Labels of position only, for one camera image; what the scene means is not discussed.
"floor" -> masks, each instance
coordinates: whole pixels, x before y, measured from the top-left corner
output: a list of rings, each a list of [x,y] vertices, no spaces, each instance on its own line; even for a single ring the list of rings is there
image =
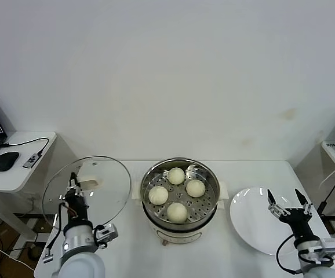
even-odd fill
[[[22,218],[22,221],[27,222],[28,218]],[[330,225],[326,225],[327,230],[330,233],[333,233],[334,230]],[[34,227],[35,232],[41,232],[41,233],[50,233],[51,227],[48,225],[45,220],[39,220],[36,226]],[[13,248],[16,240],[18,239],[18,233],[14,231],[10,226],[8,226],[6,223],[2,223],[0,225],[0,238],[3,241],[3,249],[9,250]],[[32,243],[27,243],[25,247],[31,246]],[[20,257],[20,261],[25,262],[27,265],[29,265],[32,268],[36,267],[37,262],[32,261],[28,258],[27,255],[27,249],[23,250]],[[28,278],[33,277],[34,274],[31,270],[26,268],[24,265],[21,265],[20,263],[9,259],[7,256],[3,256],[2,261],[0,263],[0,278]]]

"steamed bun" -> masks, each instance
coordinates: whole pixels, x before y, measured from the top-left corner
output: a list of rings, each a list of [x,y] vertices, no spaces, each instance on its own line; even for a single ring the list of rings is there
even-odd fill
[[[165,204],[168,200],[169,193],[166,188],[162,186],[153,187],[148,193],[148,198],[152,204],[157,206]]]
[[[184,179],[185,174],[181,168],[171,168],[167,174],[167,180],[174,185],[181,184]]]
[[[191,197],[198,198],[205,194],[205,185],[202,181],[191,180],[187,183],[185,190]]]
[[[173,223],[184,223],[188,217],[188,211],[181,203],[172,203],[167,208],[167,214],[168,219]]]

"stainless steel pot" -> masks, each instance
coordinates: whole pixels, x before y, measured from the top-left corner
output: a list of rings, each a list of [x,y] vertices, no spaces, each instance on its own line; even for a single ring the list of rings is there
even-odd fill
[[[185,172],[185,180],[180,185],[172,185],[168,181],[168,172],[171,168],[179,167]],[[205,194],[193,198],[185,191],[189,180],[201,180],[205,187]],[[148,193],[155,186],[163,186],[169,193],[167,202],[156,206],[148,199]],[[201,162],[188,158],[171,158],[154,165],[144,175],[140,196],[143,208],[149,219],[162,229],[172,232],[191,232],[206,225],[216,211],[220,196],[219,182],[214,173]],[[185,223],[177,224],[168,219],[166,210],[173,202],[178,202],[188,210]]]

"glass lid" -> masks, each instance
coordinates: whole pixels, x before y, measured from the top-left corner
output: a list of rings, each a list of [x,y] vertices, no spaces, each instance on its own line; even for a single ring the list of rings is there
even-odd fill
[[[76,175],[82,196],[85,198],[88,220],[93,226],[105,224],[114,219],[128,201],[132,181],[127,168],[116,159],[107,156],[91,156],[76,160],[59,170],[48,182],[42,199],[42,213],[52,227],[58,228],[60,203],[70,213],[65,195],[71,175]],[[61,228],[67,223],[67,211],[61,209]]]

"computer mouse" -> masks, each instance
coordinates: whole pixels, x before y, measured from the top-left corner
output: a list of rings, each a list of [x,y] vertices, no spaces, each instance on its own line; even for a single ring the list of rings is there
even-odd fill
[[[0,172],[8,171],[19,156],[18,152],[6,152],[0,155]]]

